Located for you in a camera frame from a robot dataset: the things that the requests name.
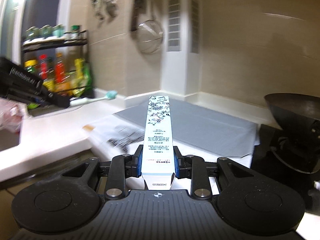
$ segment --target toothpaste box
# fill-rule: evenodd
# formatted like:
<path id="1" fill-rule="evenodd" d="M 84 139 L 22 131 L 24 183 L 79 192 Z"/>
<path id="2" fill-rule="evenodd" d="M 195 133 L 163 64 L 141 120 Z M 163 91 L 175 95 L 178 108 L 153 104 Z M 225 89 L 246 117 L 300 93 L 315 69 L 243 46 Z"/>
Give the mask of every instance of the toothpaste box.
<path id="1" fill-rule="evenodd" d="M 142 177 L 148 189 L 170 189 L 175 166 L 169 97 L 151 96 L 142 152 Z"/>

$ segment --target plastic bag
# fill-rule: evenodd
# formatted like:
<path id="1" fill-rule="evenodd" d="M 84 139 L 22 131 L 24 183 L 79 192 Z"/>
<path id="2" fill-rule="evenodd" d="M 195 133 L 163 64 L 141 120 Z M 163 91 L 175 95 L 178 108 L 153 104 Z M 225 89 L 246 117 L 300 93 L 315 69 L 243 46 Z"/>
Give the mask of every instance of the plastic bag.
<path id="1" fill-rule="evenodd" d="M 20 132 L 23 112 L 17 102 L 0 98 L 0 130 Z"/>

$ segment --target gray cloth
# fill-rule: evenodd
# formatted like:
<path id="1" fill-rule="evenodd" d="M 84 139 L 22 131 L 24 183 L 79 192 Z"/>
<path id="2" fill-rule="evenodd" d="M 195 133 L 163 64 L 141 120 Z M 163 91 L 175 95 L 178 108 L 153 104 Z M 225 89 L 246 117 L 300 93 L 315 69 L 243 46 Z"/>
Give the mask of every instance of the gray cloth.
<path id="1" fill-rule="evenodd" d="M 116 116 L 145 128 L 148 102 Z M 187 102 L 170 99 L 172 137 L 218 156 L 243 157 L 253 153 L 257 124 Z"/>

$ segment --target teal toothbrush bristles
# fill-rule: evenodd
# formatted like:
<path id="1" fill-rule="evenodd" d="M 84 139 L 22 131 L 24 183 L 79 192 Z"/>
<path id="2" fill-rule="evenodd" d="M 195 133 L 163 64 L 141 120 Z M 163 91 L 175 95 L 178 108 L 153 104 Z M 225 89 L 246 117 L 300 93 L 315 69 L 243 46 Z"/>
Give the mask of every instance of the teal toothbrush bristles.
<path id="1" fill-rule="evenodd" d="M 118 94 L 117 91 L 111 90 L 107 92 L 106 97 L 109 99 L 115 99 L 117 94 Z"/>

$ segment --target silver bolt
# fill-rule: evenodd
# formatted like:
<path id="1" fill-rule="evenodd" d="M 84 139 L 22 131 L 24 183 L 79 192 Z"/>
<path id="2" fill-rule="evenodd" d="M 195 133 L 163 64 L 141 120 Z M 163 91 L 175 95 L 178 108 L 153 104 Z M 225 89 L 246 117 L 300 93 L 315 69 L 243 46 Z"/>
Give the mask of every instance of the silver bolt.
<path id="1" fill-rule="evenodd" d="M 195 194 L 198 197 L 209 197 L 210 196 L 210 191 L 205 189 L 205 188 L 199 188 L 199 189 L 195 190 Z"/>
<path id="2" fill-rule="evenodd" d="M 106 193 L 109 197 L 118 197 L 122 194 L 122 190 L 118 188 L 111 188 L 108 189 Z"/>

